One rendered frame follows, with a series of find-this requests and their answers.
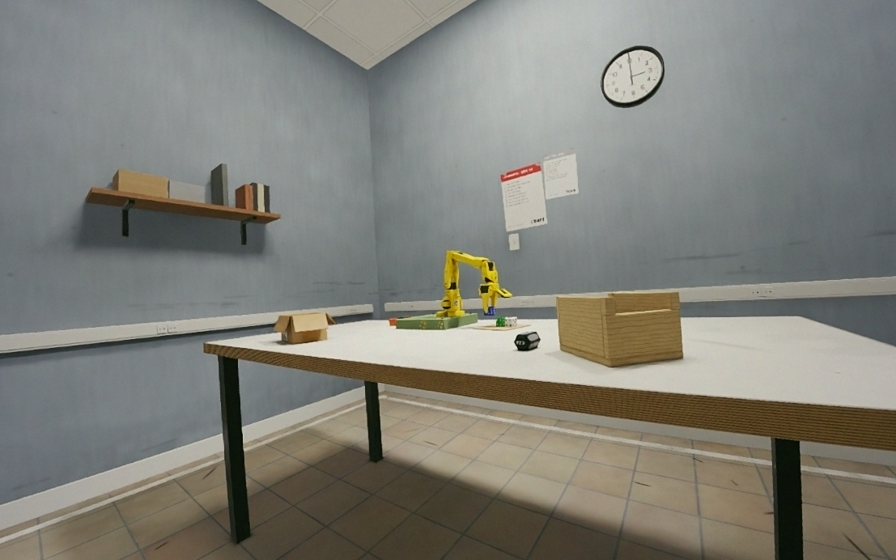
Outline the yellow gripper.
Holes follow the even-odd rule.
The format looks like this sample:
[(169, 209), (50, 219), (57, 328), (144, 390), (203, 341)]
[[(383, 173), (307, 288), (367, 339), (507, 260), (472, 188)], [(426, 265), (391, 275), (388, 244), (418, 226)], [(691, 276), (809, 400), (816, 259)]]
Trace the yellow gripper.
[(496, 301), (498, 301), (498, 295), (501, 295), (501, 298), (510, 298), (512, 294), (509, 294), (507, 290), (500, 290), (498, 283), (486, 282), (486, 285), (481, 285), (481, 288), (478, 288), (479, 294), (482, 296), (482, 304), (483, 308), (485, 308), (485, 313), (488, 313), (488, 298), (491, 299), (491, 306), (496, 307)]

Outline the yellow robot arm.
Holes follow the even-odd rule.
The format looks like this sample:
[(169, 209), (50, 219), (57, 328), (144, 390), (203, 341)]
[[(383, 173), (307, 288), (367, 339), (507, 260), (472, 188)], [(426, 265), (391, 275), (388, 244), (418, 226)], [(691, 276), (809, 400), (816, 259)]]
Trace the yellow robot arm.
[(458, 288), (459, 261), (468, 262), (469, 265), (482, 269), (482, 279), (485, 279), (485, 282), (498, 282), (498, 272), (495, 270), (494, 262), (488, 261), (485, 257), (472, 257), (468, 253), (447, 251), (446, 269), (444, 269), (444, 287), (447, 288), (446, 298), (443, 298), (444, 301), (440, 301), (440, 306), (444, 308), (444, 311), (437, 312), (436, 317), (462, 316), (462, 314), (465, 314), (465, 310), (460, 310), (461, 298), (459, 298)]

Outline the tan flat mat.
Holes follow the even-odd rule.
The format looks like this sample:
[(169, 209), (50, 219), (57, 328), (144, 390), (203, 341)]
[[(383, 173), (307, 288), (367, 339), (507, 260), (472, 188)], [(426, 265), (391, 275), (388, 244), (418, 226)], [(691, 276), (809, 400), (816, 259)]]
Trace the tan flat mat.
[(482, 327), (477, 327), (476, 329), (480, 329), (480, 330), (494, 330), (494, 331), (508, 331), (508, 330), (512, 330), (512, 329), (522, 329), (523, 327), (527, 327), (527, 326), (531, 326), (531, 325), (518, 325), (518, 323), (517, 323), (517, 326), (514, 326), (514, 327), (496, 327), (496, 323), (495, 323), (495, 325), (486, 325), (486, 326), (482, 326)]

